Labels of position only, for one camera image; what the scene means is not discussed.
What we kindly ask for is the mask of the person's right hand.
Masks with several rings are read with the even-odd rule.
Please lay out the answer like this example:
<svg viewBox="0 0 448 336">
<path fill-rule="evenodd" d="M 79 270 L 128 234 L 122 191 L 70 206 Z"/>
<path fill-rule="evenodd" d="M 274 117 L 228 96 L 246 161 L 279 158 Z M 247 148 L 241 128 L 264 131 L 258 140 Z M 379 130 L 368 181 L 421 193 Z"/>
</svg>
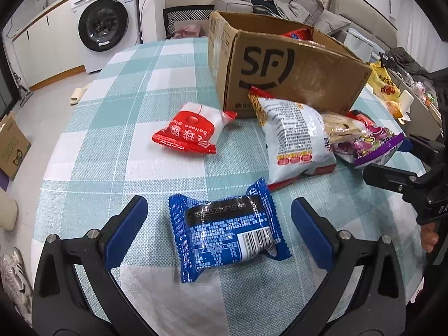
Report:
<svg viewBox="0 0 448 336">
<path fill-rule="evenodd" d="M 431 253 L 439 240 L 435 222 L 421 226 L 421 246 L 426 253 Z"/>
</svg>

